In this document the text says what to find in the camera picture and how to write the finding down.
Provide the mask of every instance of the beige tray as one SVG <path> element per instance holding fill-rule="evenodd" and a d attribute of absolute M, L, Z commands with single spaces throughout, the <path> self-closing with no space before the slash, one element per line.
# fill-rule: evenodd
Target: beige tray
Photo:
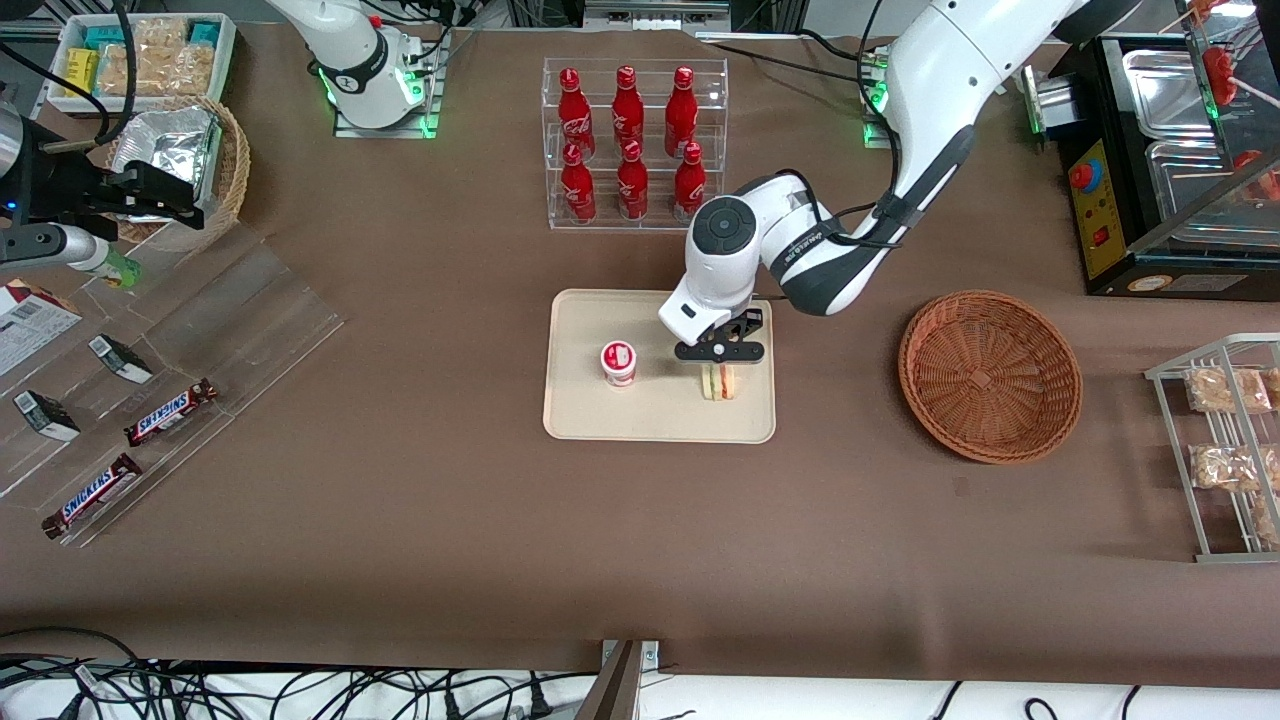
<path fill-rule="evenodd" d="M 703 400 L 696 364 L 677 363 L 676 338 L 658 320 L 666 292 L 566 290 L 552 302 L 543 427 L 559 439 L 732 442 L 773 437 L 773 314 L 751 336 L 764 361 L 736 365 L 739 396 Z M 600 348 L 623 340 L 636 348 L 636 380 L 614 388 L 604 380 Z"/>

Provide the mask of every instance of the metal tray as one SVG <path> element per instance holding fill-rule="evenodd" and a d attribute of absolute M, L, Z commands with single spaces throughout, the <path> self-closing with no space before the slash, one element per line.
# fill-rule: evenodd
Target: metal tray
<path fill-rule="evenodd" d="M 1213 137 L 1189 51 L 1134 50 L 1121 63 L 1143 135 L 1152 140 Z"/>
<path fill-rule="evenodd" d="M 1147 167 L 1156 188 L 1161 219 L 1169 219 L 1226 179 L 1222 159 L 1212 142 L 1160 141 L 1147 147 Z M 1231 202 L 1230 196 L 1199 213 L 1174 237 L 1216 245 L 1280 245 L 1280 209 Z"/>

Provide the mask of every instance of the red bottle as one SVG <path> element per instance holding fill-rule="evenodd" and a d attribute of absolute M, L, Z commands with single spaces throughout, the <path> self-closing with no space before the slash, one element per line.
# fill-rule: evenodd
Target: red bottle
<path fill-rule="evenodd" d="M 591 104 L 582 95 L 582 82 L 577 70 L 561 70 L 561 126 L 564 128 L 564 142 L 576 145 L 582 151 L 582 161 L 595 155 L 595 135 L 591 133 Z"/>
<path fill-rule="evenodd" d="M 636 69 L 631 65 L 618 68 L 618 91 L 613 95 L 613 137 L 618 147 L 628 140 L 640 142 L 644 147 L 644 101 L 636 91 Z"/>
<path fill-rule="evenodd" d="M 639 220 L 649 211 L 649 168 L 640 159 L 640 143 L 628 140 L 622 146 L 618 165 L 618 211 L 628 220 Z"/>
<path fill-rule="evenodd" d="M 698 99 L 694 97 L 694 70 L 676 68 L 676 88 L 667 100 L 667 155 L 681 158 L 685 143 L 694 138 L 698 128 Z"/>
<path fill-rule="evenodd" d="M 694 219 L 694 213 L 703 206 L 703 186 L 707 184 L 707 170 L 703 169 L 703 146 L 696 141 L 685 145 L 685 161 L 676 169 L 675 215 L 681 223 Z"/>
<path fill-rule="evenodd" d="M 573 222 L 585 225 L 595 219 L 595 186 L 591 170 L 582 164 L 582 150 L 576 145 L 564 146 L 564 169 L 561 172 L 564 201 L 573 213 Z"/>

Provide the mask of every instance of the brown woven basket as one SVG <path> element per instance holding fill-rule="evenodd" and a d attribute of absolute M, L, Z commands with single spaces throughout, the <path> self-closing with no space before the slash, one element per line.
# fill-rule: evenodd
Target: brown woven basket
<path fill-rule="evenodd" d="M 214 178 L 214 196 L 218 197 L 218 209 L 205 218 L 205 228 L 201 231 L 182 228 L 182 232 L 166 233 L 163 247 L 156 246 L 159 250 L 189 252 L 201 250 L 221 237 L 236 224 L 241 205 L 244 202 L 244 192 L 248 190 L 248 138 L 244 137 L 244 131 L 241 129 L 236 117 L 227 106 L 201 95 L 186 95 L 165 99 L 159 109 L 180 110 L 191 106 L 200 106 L 214 113 L 223 127 L 223 140 L 218 147 L 218 177 Z M 119 140 L 111 142 L 110 159 L 115 159 L 119 145 Z M 116 222 L 116 224 L 120 228 L 120 240 L 133 243 L 147 240 L 165 227 L 160 223 Z"/>
<path fill-rule="evenodd" d="M 920 309 L 897 372 L 924 428 L 982 462 L 1039 460 L 1080 419 L 1075 354 L 1043 315 L 998 292 L 956 292 Z"/>

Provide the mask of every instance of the clear acrylic shelf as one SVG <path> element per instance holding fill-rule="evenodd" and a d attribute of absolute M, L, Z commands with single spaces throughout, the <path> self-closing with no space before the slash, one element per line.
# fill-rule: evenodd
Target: clear acrylic shelf
<path fill-rule="evenodd" d="M 170 233 L 182 232 L 170 224 L 128 254 L 143 266 L 133 288 L 82 286 L 68 299 L 81 322 L 0 377 L 0 502 L 31 510 L 32 533 L 127 452 L 142 475 L 58 538 L 90 543 L 342 325 L 252 228 L 234 225 L 202 251 L 165 250 Z M 88 348 L 100 333 L 131 346 L 151 379 L 136 384 L 111 373 Z M 125 427 L 201 378 L 216 400 L 128 447 Z M 13 405 L 26 389 L 60 401 L 81 434 L 64 443 L 32 430 Z"/>
<path fill-rule="evenodd" d="M 618 164 L 621 152 L 613 140 L 613 94 L 621 65 L 636 69 L 636 90 L 644 100 L 644 164 L 649 168 L 649 213 L 640 220 L 627 220 L 618 211 Z M 547 218 L 554 229 L 577 231 L 684 231 L 672 214 L 676 168 L 680 160 L 663 150 L 667 99 L 676 68 L 694 70 L 694 96 L 698 99 L 695 140 L 703 146 L 707 170 L 705 197 L 723 195 L 724 160 L 728 155 L 728 61 L 727 60 L 630 60 L 605 58 L 547 58 L 543 61 L 543 156 L 547 165 Z M 564 136 L 559 122 L 559 73 L 577 69 L 582 94 L 591 105 L 595 155 L 586 163 L 595 183 L 595 219 L 577 224 L 564 202 L 559 182 L 564 167 L 561 155 Z"/>

